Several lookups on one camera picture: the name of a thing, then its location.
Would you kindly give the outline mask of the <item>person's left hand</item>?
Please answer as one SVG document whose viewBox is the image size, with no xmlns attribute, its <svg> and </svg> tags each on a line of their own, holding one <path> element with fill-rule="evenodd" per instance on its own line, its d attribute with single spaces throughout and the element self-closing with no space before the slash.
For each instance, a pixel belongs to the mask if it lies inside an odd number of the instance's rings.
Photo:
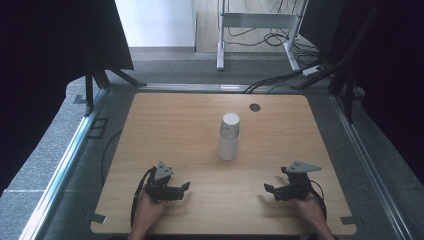
<svg viewBox="0 0 424 240">
<path fill-rule="evenodd" d="M 167 201 L 155 202 L 144 190 L 142 190 L 138 196 L 132 230 L 147 232 L 160 219 L 166 205 Z"/>
</svg>

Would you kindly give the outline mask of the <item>black tripod stand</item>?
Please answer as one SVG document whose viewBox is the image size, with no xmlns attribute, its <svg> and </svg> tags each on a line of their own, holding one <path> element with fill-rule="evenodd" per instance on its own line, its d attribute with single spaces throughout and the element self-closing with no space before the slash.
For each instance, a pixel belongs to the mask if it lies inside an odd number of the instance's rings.
<svg viewBox="0 0 424 240">
<path fill-rule="evenodd" d="M 106 71 L 109 70 L 124 81 L 135 87 L 145 87 L 146 83 L 136 80 L 124 71 L 118 68 L 111 67 L 105 61 L 100 61 L 90 57 L 87 61 L 85 73 L 85 90 L 86 90 L 86 116 L 90 116 L 94 111 L 94 86 L 96 83 L 100 89 L 107 89 L 110 85 Z"/>
</svg>

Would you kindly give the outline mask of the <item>person's right hand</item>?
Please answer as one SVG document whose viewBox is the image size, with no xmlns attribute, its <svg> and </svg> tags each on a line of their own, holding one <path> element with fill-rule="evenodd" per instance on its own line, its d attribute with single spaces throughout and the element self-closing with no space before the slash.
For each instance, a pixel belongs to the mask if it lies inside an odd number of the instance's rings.
<svg viewBox="0 0 424 240">
<path fill-rule="evenodd" d="M 309 193 L 304 200 L 292 200 L 300 217 L 307 223 L 313 231 L 317 231 L 326 225 L 324 214 L 319 205 L 318 199 Z"/>
</svg>

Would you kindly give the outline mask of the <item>white power strip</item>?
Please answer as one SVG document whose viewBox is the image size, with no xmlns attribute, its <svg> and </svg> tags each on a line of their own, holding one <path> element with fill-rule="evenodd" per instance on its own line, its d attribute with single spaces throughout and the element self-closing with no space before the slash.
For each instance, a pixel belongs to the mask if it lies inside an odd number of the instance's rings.
<svg viewBox="0 0 424 240">
<path fill-rule="evenodd" d="M 318 73 L 319 71 L 323 70 L 322 66 L 320 65 L 316 65 L 310 68 L 307 68 L 305 70 L 302 71 L 303 76 L 310 76 L 313 75 L 315 73 Z"/>
</svg>

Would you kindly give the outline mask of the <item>black metal stand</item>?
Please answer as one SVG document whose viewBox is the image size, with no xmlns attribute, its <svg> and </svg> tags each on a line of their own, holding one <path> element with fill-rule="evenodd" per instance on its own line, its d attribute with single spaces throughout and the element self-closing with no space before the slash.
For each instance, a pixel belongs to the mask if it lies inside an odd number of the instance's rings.
<svg viewBox="0 0 424 240">
<path fill-rule="evenodd" d="M 339 94 L 344 91 L 343 100 L 343 113 L 350 124 L 353 123 L 352 119 L 352 102 L 354 99 L 354 80 L 352 79 L 352 71 L 350 67 L 345 67 L 336 73 L 334 79 L 329 85 L 330 94 Z"/>
</svg>

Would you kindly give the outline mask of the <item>aluminium floor rail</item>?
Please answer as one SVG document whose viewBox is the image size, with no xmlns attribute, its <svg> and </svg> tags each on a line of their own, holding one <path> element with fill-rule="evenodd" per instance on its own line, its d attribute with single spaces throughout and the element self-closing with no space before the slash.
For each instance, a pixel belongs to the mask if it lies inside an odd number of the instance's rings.
<svg viewBox="0 0 424 240">
<path fill-rule="evenodd" d="M 360 138 L 355 126 L 349 122 L 348 118 L 344 115 L 344 108 L 342 102 L 336 97 L 331 95 L 330 101 L 333 103 L 337 115 L 355 149 L 359 161 L 367 175 L 376 196 L 382 206 L 388 221 L 394 230 L 398 240 L 414 240 L 410 229 L 408 228 L 398 206 L 393 200 L 386 184 L 383 182 L 372 158 L 370 157 L 362 139 Z"/>
<path fill-rule="evenodd" d="M 171 83 L 148 83 L 138 87 L 144 92 L 212 92 L 212 93 L 242 93 L 248 88 L 247 85 L 238 84 L 171 84 Z"/>
<path fill-rule="evenodd" d="M 25 193 L 40 193 L 40 198 L 26 221 L 18 240 L 36 240 L 72 168 L 90 126 L 99 112 L 98 108 L 101 106 L 106 94 L 106 90 L 98 90 L 84 104 L 83 113 L 78 120 L 78 125 L 75 127 L 75 131 L 72 133 L 72 137 L 69 139 L 66 149 L 57 162 L 45 188 L 40 190 L 25 190 Z"/>
</svg>

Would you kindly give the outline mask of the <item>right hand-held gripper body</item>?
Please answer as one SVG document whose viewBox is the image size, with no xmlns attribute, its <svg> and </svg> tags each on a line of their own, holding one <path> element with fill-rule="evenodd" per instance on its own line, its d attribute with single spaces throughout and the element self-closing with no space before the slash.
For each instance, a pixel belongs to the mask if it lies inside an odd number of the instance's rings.
<svg viewBox="0 0 424 240">
<path fill-rule="evenodd" d="M 315 193 L 308 173 L 320 170 L 319 166 L 300 161 L 294 161 L 288 167 L 282 167 L 281 171 L 287 175 L 289 181 L 284 192 L 291 194 L 290 200 L 304 200 L 309 193 Z"/>
</svg>

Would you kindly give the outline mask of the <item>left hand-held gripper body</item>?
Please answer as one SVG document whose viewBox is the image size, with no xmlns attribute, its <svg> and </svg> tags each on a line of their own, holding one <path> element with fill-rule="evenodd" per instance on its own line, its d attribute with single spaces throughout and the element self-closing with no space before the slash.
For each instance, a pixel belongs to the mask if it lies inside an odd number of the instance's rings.
<svg viewBox="0 0 424 240">
<path fill-rule="evenodd" d="M 166 196 L 171 192 L 175 192 L 175 187 L 168 186 L 172 175 L 172 168 L 163 162 L 159 162 L 156 167 L 152 168 L 145 191 L 153 201 L 167 201 Z"/>
</svg>

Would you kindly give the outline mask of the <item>white metal desk frame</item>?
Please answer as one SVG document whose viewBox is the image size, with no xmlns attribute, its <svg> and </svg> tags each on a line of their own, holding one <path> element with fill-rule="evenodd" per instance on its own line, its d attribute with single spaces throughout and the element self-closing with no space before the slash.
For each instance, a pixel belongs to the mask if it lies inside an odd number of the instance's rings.
<svg viewBox="0 0 424 240">
<path fill-rule="evenodd" d="M 308 4 L 308 0 L 301 0 L 296 14 L 282 13 L 232 13 L 225 10 L 226 1 L 218 0 L 218 27 L 219 39 L 217 44 L 216 67 L 224 69 L 224 29 L 225 28 L 269 28 L 285 29 L 289 31 L 289 39 L 283 44 L 285 54 L 294 72 L 300 70 L 293 53 L 295 38 Z"/>
</svg>

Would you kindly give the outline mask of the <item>black curtain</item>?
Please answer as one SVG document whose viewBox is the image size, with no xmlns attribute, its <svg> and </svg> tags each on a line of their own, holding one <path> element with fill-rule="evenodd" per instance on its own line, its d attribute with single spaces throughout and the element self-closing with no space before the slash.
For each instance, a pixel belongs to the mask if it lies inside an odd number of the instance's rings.
<svg viewBox="0 0 424 240">
<path fill-rule="evenodd" d="M 362 107 L 424 184 L 424 0 L 312 1 L 343 4 L 329 59 L 345 58 L 365 30 L 348 64 Z"/>
<path fill-rule="evenodd" d="M 116 0 L 0 0 L 0 195 L 90 60 L 133 68 Z"/>
</svg>

